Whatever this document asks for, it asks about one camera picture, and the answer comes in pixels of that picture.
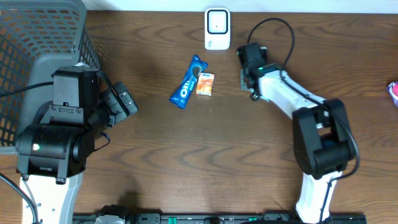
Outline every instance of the oreo package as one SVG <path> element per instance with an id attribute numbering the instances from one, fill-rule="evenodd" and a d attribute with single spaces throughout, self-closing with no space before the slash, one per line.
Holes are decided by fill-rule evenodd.
<path id="1" fill-rule="evenodd" d="M 194 55 L 180 87 L 170 97 L 170 102 L 181 109 L 185 109 L 193 91 L 193 87 L 195 87 L 195 84 L 198 81 L 199 74 L 203 72 L 207 66 L 208 64 L 206 62 L 202 62 L 199 56 Z"/>

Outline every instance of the wire basket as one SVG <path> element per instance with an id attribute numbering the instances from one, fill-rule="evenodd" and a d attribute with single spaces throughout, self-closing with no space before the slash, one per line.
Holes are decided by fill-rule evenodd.
<path id="1" fill-rule="evenodd" d="M 61 66 L 78 62 L 100 68 L 81 0 L 0 2 L 0 93 L 52 81 Z M 13 146 L 37 109 L 52 100 L 53 86 L 0 98 L 0 141 Z"/>

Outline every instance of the small orange box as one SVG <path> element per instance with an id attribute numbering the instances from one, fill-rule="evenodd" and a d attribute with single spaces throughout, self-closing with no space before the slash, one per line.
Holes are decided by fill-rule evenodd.
<path id="1" fill-rule="evenodd" d="M 211 73 L 199 74 L 197 94 L 211 96 L 215 75 Z"/>

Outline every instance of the white wall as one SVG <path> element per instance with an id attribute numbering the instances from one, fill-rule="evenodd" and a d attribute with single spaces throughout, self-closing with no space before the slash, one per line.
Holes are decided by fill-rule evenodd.
<path id="1" fill-rule="evenodd" d="M 398 0 L 83 0 L 89 10 L 398 13 Z"/>

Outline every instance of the wooden table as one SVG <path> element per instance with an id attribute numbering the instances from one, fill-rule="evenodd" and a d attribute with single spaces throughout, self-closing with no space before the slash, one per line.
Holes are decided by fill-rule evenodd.
<path id="1" fill-rule="evenodd" d="M 370 14 L 233 13 L 231 47 L 209 51 L 203 13 L 89 12 L 86 28 L 104 70 L 126 84 L 140 110 L 109 130 L 112 143 L 89 157 L 76 212 L 112 203 L 165 213 L 294 208 L 302 171 L 292 122 L 273 103 L 255 103 L 239 90 L 236 48 L 268 17 L 281 17 L 295 30 L 290 76 L 316 95 L 343 100 L 359 144 L 360 170 L 338 182 L 331 211 L 396 223 L 398 110 L 385 89 L 398 80 L 398 16 Z M 282 63 L 290 34 L 270 22 L 252 41 L 268 46 L 271 62 Z M 169 96 L 193 54 L 216 74 L 214 92 L 193 94 L 180 110 Z M 15 157 L 0 158 L 0 172 L 18 181 L 15 169 Z M 19 223 L 21 198 L 4 183 L 0 198 L 1 223 Z"/>

